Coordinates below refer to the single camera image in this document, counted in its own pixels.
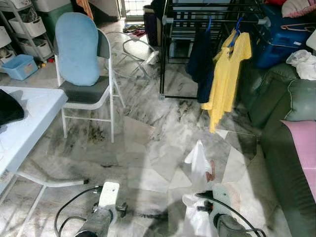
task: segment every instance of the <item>white folding chair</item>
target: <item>white folding chair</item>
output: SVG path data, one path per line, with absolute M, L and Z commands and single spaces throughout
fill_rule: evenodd
M 57 71 L 57 82 L 60 89 L 63 89 L 68 96 L 68 101 L 62 108 L 62 122 L 64 129 L 64 137 L 67 138 L 67 122 L 66 119 L 84 119 L 103 121 L 111 123 L 111 142 L 114 142 L 114 111 L 113 111 L 113 96 L 119 97 L 125 108 L 118 83 L 115 79 L 115 74 L 112 69 L 111 47 L 106 35 L 98 29 L 98 52 L 97 56 L 103 57 L 108 62 L 109 76 L 100 76 L 98 81 L 92 86 L 77 86 L 68 81 L 65 81 L 60 75 L 60 65 L 58 61 L 58 42 L 54 41 L 55 45 L 55 62 Z M 115 85 L 117 95 L 113 95 L 113 83 Z M 79 109 L 79 110 L 97 110 L 99 109 L 109 97 L 110 99 L 110 119 L 103 118 L 88 118 L 65 115 L 65 109 Z

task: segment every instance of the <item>black cloth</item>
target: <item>black cloth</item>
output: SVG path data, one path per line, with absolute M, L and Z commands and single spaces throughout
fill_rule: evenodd
M 150 6 L 154 10 L 158 19 L 162 21 L 165 0 L 153 0 Z
M 24 118 L 24 110 L 10 95 L 0 89 L 0 126 Z
M 210 31 L 198 33 L 187 64 L 187 73 L 198 83 L 197 101 L 207 103 L 214 78 Z

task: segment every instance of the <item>white container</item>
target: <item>white container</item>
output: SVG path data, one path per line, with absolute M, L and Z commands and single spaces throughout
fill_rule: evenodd
M 50 12 L 64 5 L 70 4 L 70 0 L 32 0 L 37 11 Z
M 18 22 L 16 18 L 9 20 L 9 23 L 16 33 L 25 34 L 20 23 Z M 40 16 L 38 17 L 37 20 L 33 22 L 30 22 L 30 23 L 23 22 L 23 24 L 25 25 L 26 29 L 28 30 L 29 34 L 32 37 L 40 36 L 46 32 L 45 26 Z
M 5 30 L 4 26 L 0 26 L 0 48 L 5 47 L 10 44 L 12 40 L 10 39 L 8 33 Z
M 38 58 L 38 54 L 36 53 L 36 51 L 33 49 L 33 47 L 27 43 L 21 43 L 21 47 L 22 49 L 24 49 L 25 53 L 28 54 L 28 55 L 32 55 L 36 58 Z M 39 49 L 42 57 L 46 57 L 48 56 L 49 54 L 51 54 L 51 49 L 49 47 L 49 44 L 46 40 L 43 39 L 43 43 L 39 46 L 37 46 L 37 48 Z
M 16 9 L 20 9 L 32 4 L 31 0 L 10 0 L 10 1 L 13 2 Z
M 14 51 L 9 50 L 9 52 L 10 52 L 10 53 L 9 53 L 7 56 L 5 56 L 5 57 L 3 57 L 3 58 L 0 58 L 0 61 L 1 61 L 2 63 L 7 63 L 7 62 L 11 61 L 12 58 L 15 57 Z

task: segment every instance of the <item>white cloth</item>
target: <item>white cloth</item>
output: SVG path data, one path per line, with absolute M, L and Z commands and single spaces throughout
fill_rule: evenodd
M 211 223 L 207 212 L 198 211 L 198 206 L 204 206 L 205 199 L 195 196 L 197 192 L 209 190 L 205 172 L 211 173 L 210 164 L 204 153 L 204 146 L 200 140 L 186 157 L 185 163 L 191 164 L 192 194 L 185 194 L 182 202 L 187 206 L 183 225 L 183 237 L 213 237 Z
M 316 80 L 316 56 L 306 50 L 298 50 L 292 53 L 286 60 L 287 64 L 296 67 L 301 79 Z

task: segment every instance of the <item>plastic storage drawer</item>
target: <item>plastic storage drawer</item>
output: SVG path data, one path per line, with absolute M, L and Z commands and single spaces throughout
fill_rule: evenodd
M 49 12 L 71 4 L 70 0 L 32 0 L 37 11 Z
M 11 43 L 11 39 L 6 32 L 4 26 L 0 26 L 0 48 L 5 47 L 9 43 Z
M 33 49 L 33 47 L 27 43 L 21 43 L 21 47 L 24 49 L 25 53 L 32 55 L 36 58 L 38 58 L 38 54 Z M 49 44 L 46 40 L 43 40 L 43 43 L 41 45 L 38 45 L 37 48 L 39 49 L 41 55 L 43 58 L 47 57 L 49 54 L 51 54 L 51 49 L 49 47 Z
M 279 7 L 263 4 L 262 9 L 270 19 L 271 26 L 244 24 L 244 31 L 249 32 L 252 39 L 253 63 L 258 68 L 269 68 L 287 59 L 287 57 L 302 48 L 308 37 L 307 31 L 284 30 L 282 25 L 304 24 L 301 18 L 283 18 Z M 249 20 L 262 18 L 252 14 Z M 305 25 L 295 29 L 304 30 Z
M 3 64 L 2 68 L 11 78 L 17 80 L 24 80 L 38 70 L 33 57 L 24 54 L 20 54 L 10 62 Z
M 17 21 L 16 18 L 9 20 L 9 23 L 16 33 L 25 34 L 20 23 Z M 29 34 L 32 37 L 40 36 L 46 32 L 46 29 L 41 20 L 41 17 L 38 17 L 38 19 L 33 22 L 30 22 L 30 23 L 24 22 L 23 24 L 25 25 L 26 29 L 28 30 Z
M 31 0 L 10 0 L 10 1 L 13 3 L 16 9 L 26 7 L 32 3 Z M 1 0 L 0 0 L 0 5 L 8 6 L 8 4 L 5 1 L 1 1 Z
M 3 58 L 0 58 L 0 61 L 2 63 L 8 63 L 9 61 L 11 61 L 11 59 L 13 59 L 15 57 L 15 53 L 12 50 L 9 50 L 9 54 Z

